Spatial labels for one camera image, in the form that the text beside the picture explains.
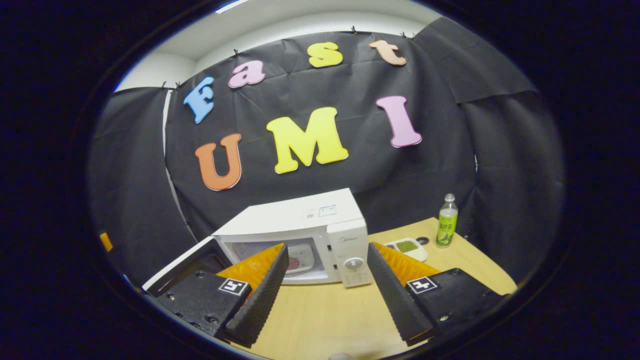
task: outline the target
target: green tea bottle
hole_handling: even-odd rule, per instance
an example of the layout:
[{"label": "green tea bottle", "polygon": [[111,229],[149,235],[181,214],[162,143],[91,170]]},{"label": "green tea bottle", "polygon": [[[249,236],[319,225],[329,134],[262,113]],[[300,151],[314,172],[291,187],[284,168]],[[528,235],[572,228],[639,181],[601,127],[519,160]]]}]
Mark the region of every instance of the green tea bottle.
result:
[{"label": "green tea bottle", "polygon": [[456,197],[448,193],[444,197],[444,205],[440,208],[440,219],[438,224],[438,235],[436,235],[436,245],[438,247],[448,247],[456,232],[456,222],[458,221],[458,207],[453,202]]}]

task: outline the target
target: microwave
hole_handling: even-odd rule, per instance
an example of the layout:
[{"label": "microwave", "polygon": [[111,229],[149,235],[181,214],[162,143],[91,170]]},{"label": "microwave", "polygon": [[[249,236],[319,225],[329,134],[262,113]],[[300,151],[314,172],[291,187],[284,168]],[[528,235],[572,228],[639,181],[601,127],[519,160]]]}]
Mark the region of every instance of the microwave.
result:
[{"label": "microwave", "polygon": [[348,188],[249,206],[149,279],[158,291],[217,243],[232,264],[279,243],[287,245],[289,267],[282,284],[341,282],[346,288],[371,283],[367,224]]}]

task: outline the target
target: microwave button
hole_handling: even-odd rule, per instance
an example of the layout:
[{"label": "microwave button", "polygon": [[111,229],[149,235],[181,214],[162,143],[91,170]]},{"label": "microwave button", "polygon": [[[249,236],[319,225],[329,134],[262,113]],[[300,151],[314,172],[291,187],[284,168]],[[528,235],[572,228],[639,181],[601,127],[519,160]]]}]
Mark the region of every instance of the microwave button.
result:
[{"label": "microwave button", "polygon": [[358,270],[364,262],[360,258],[351,258],[344,262],[344,267],[351,271]]}]

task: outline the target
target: orange letter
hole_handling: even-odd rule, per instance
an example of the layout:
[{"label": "orange letter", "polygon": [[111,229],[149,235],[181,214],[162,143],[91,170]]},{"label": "orange letter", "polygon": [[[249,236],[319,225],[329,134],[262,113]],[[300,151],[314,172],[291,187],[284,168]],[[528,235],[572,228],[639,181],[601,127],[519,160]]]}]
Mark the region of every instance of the orange letter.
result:
[{"label": "orange letter", "polygon": [[369,46],[378,50],[380,56],[382,56],[383,60],[388,62],[391,65],[404,65],[406,64],[405,58],[399,58],[394,53],[394,50],[398,50],[398,46],[388,44],[384,40],[374,41]]},{"label": "orange letter", "polygon": [[211,190],[217,192],[232,188],[240,180],[242,165],[240,165],[238,141],[240,141],[240,134],[227,135],[220,140],[220,145],[227,150],[227,161],[229,162],[229,172],[225,176],[218,176],[216,172],[216,164],[213,160],[213,151],[216,150],[215,143],[207,143],[196,150],[196,157],[200,160],[202,182]]}]

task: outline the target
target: wooden table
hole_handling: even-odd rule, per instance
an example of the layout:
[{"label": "wooden table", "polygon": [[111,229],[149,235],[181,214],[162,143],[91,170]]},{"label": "wooden table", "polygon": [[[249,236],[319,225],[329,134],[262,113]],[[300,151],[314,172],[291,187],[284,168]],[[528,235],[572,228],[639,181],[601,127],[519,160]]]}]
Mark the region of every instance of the wooden table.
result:
[{"label": "wooden table", "polygon": [[[455,234],[446,249],[435,245],[438,220],[430,218],[382,233],[369,241],[384,244],[402,238],[426,236],[428,265],[445,271],[460,268],[496,293],[513,293],[516,284],[489,257]],[[341,283],[282,285],[269,318],[251,349],[276,360],[327,360],[345,352],[355,359],[379,359],[407,351],[375,281],[346,289]]]}]

